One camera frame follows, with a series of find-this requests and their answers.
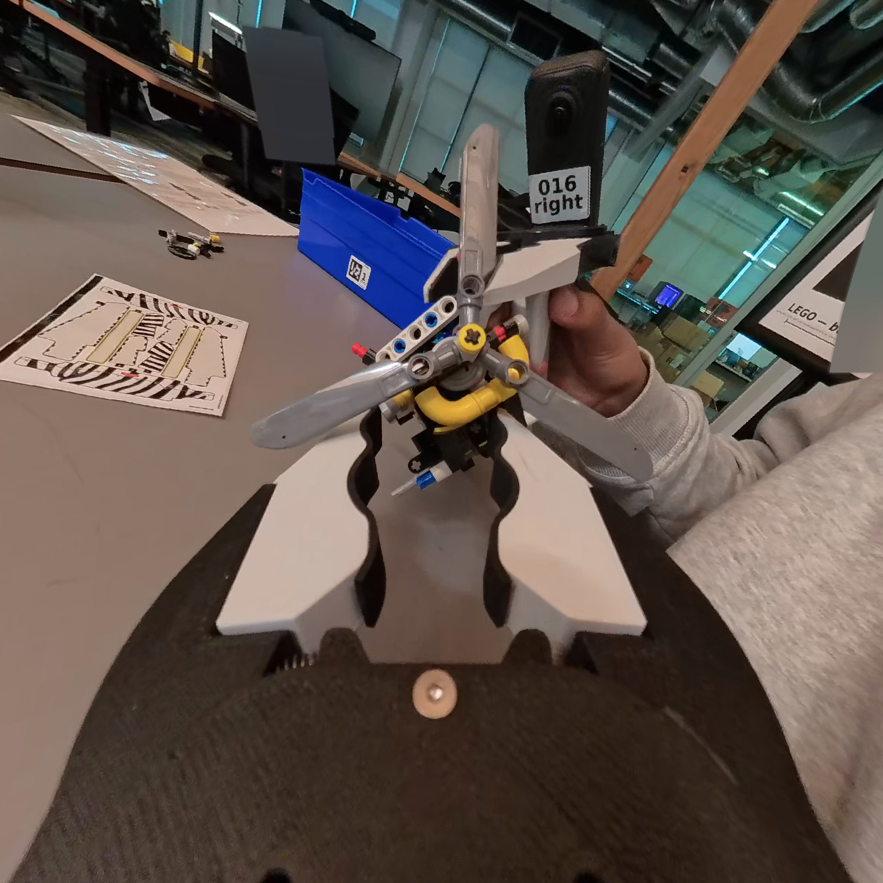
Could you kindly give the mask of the printed white paper sheet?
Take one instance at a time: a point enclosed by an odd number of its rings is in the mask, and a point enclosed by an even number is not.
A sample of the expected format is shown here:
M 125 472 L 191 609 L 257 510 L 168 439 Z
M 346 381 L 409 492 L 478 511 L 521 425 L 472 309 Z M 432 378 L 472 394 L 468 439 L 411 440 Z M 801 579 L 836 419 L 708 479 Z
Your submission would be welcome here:
M 297 237 L 299 228 L 155 149 L 23 116 L 17 121 L 206 231 Z

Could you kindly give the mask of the blue plastic bin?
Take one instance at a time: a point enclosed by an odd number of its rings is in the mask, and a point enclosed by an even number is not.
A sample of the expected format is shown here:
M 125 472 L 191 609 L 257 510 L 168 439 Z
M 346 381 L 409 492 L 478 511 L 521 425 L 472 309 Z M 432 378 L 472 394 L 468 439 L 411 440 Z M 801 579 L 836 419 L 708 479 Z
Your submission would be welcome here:
M 299 251 L 397 327 L 422 315 L 425 282 L 452 247 L 397 207 L 303 169 Z

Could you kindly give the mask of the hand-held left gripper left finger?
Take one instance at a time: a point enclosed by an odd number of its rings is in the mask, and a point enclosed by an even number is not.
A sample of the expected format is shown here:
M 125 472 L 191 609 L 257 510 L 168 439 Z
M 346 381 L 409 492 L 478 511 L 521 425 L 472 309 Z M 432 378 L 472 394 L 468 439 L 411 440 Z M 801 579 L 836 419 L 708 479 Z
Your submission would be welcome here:
M 276 480 L 217 617 L 221 634 L 289 632 L 315 654 L 328 631 L 377 624 L 387 580 L 368 504 L 381 424 L 379 413 L 346 422 Z

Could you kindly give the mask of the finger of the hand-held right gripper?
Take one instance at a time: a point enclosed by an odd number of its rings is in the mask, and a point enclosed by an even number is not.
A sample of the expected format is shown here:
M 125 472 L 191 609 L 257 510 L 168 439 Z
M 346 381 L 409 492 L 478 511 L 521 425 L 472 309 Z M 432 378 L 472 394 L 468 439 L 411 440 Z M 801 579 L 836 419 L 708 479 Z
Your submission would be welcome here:
M 487 282 L 484 307 L 524 301 L 538 293 L 571 284 L 579 275 L 580 247 L 585 239 L 548 239 L 536 245 L 505 252 Z M 458 292 L 459 248 L 442 257 L 423 287 L 424 301 L 434 303 Z

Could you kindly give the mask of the person's right hand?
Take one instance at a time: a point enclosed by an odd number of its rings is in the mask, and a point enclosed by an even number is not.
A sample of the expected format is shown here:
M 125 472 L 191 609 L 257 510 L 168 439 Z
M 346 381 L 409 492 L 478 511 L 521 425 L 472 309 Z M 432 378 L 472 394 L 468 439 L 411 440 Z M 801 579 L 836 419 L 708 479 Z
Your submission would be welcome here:
M 550 293 L 547 312 L 546 380 L 603 417 L 625 412 L 645 389 L 650 369 L 607 302 L 570 284 Z

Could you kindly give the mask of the lego helicopter model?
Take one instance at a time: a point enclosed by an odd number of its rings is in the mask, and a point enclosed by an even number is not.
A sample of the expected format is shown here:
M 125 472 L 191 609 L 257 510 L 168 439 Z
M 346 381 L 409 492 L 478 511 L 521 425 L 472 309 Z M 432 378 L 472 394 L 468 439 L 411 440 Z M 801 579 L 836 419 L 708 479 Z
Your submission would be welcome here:
M 499 132 L 482 125 L 463 151 L 457 294 L 430 304 L 364 369 L 257 421 L 251 428 L 255 445 L 298 447 L 383 406 L 392 420 L 415 412 L 436 434 L 447 436 L 520 396 L 529 414 L 613 468 L 639 481 L 652 476 L 644 447 L 531 367 L 522 312 L 510 302 L 483 306 L 501 257 L 499 145 Z

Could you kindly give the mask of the framed black white sign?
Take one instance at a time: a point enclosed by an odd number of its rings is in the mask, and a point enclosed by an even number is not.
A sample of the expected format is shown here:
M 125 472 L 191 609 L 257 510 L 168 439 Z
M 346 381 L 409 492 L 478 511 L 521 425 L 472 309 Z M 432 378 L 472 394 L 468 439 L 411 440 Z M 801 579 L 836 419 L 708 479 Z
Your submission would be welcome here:
M 758 321 L 831 373 L 881 373 L 881 221 L 872 211 L 785 284 Z

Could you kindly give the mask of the small lego subassembly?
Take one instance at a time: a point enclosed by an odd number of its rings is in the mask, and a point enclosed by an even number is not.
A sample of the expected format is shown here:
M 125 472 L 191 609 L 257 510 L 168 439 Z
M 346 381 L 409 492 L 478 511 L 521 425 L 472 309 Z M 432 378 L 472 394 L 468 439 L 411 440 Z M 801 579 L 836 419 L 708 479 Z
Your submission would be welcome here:
M 173 229 L 159 229 L 158 235 L 165 240 L 167 250 L 181 259 L 210 258 L 225 251 L 221 238 L 215 233 L 181 234 Z

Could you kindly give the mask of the black monitor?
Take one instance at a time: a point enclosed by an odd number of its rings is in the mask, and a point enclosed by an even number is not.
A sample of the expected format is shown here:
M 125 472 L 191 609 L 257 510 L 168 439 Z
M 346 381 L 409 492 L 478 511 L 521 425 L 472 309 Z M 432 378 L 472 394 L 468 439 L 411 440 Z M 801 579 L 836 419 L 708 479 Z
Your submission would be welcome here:
M 212 35 L 212 74 L 224 98 L 257 118 L 270 161 L 333 166 L 350 135 L 381 129 L 401 60 L 371 30 L 325 2 L 286 2 L 281 28 Z

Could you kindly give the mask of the wooden post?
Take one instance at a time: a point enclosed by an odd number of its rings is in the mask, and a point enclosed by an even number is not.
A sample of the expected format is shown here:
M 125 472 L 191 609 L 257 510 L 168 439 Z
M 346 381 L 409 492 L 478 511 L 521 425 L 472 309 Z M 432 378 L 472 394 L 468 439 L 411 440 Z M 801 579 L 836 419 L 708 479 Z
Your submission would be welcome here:
M 811 16 L 815 1 L 775 1 L 735 55 L 701 112 L 657 174 L 621 234 L 616 263 L 591 278 L 610 300 L 668 216 L 689 190 L 729 129 Z

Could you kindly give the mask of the person's right forearm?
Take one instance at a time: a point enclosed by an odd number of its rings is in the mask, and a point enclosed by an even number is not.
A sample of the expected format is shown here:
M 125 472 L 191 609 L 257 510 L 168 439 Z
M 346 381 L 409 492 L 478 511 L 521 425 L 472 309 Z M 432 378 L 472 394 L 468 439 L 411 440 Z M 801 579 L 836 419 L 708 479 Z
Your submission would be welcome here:
M 634 480 L 545 424 L 536 422 L 533 433 L 670 546 L 791 457 L 791 438 L 782 432 L 781 421 L 760 426 L 755 438 L 746 441 L 713 434 L 696 394 L 663 381 L 641 348 L 631 347 L 626 355 L 625 367 L 614 369 L 613 380 L 625 381 L 630 368 L 636 375 L 630 385 L 602 393 L 599 368 L 590 368 L 580 380 L 556 384 L 590 403 L 646 449 L 653 468 L 649 480 Z

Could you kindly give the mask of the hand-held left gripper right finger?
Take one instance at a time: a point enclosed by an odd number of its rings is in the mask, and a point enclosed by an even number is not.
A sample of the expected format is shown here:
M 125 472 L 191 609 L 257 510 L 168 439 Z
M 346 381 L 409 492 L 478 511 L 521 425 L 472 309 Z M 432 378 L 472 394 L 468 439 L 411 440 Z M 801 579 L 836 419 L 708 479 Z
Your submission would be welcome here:
M 493 624 L 542 633 L 554 663 L 583 632 L 640 636 L 646 615 L 587 480 L 507 411 L 493 414 L 488 443 L 499 511 L 483 601 Z

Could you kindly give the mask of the zebra sticker sheet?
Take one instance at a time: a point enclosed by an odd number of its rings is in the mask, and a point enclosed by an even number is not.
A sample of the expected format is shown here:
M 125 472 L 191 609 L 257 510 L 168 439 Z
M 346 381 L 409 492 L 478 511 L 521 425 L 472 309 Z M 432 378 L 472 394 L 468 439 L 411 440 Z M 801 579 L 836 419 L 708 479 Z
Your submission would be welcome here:
M 95 274 L 2 346 L 1 380 L 220 418 L 248 329 Z

